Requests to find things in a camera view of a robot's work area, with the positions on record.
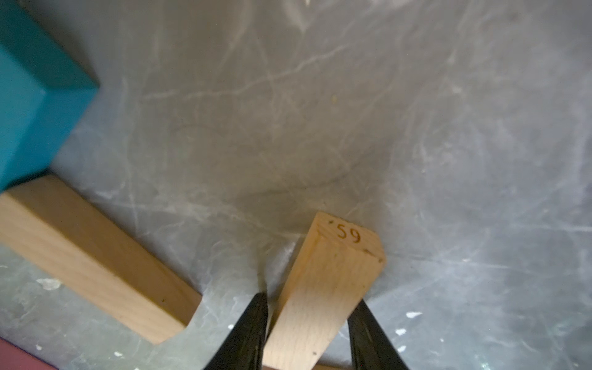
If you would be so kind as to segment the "teal block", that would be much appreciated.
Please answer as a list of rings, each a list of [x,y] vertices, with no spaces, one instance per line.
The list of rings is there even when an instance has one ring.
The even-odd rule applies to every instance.
[[[99,86],[16,1],[1,3],[1,188],[46,171]]]

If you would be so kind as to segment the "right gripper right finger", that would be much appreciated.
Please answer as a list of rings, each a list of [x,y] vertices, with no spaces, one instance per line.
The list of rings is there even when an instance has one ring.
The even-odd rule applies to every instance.
[[[348,332],[355,370],[409,370],[364,300],[350,314]]]

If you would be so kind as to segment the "wooden block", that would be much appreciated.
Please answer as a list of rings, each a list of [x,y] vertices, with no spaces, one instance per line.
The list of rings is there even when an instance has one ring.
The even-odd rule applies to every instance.
[[[263,364],[314,368],[385,264],[375,232],[317,212],[279,295]]]
[[[1,242],[153,344],[185,330],[201,302],[55,175],[2,193]]]

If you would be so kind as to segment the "pink block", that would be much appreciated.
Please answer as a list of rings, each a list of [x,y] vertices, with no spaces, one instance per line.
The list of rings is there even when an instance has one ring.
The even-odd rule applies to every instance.
[[[56,370],[52,365],[1,339],[1,370]]]

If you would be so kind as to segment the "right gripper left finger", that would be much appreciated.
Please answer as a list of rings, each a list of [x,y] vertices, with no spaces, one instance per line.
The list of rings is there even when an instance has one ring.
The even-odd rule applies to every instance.
[[[251,299],[219,350],[204,370],[260,370],[268,325],[268,298],[263,292]]]

